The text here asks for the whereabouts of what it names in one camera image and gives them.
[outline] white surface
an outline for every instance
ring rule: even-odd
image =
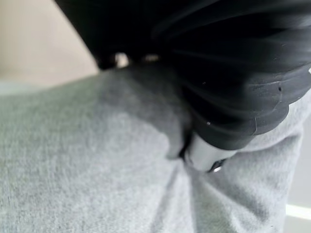
[[[288,211],[284,233],[310,233],[311,232],[311,117],[304,126],[304,141],[301,156],[292,184],[289,205],[297,208]]]

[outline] gray sweatpants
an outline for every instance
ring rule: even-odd
[[[178,153],[190,117],[160,65],[0,98],[2,233],[275,233],[311,109],[205,174]]]

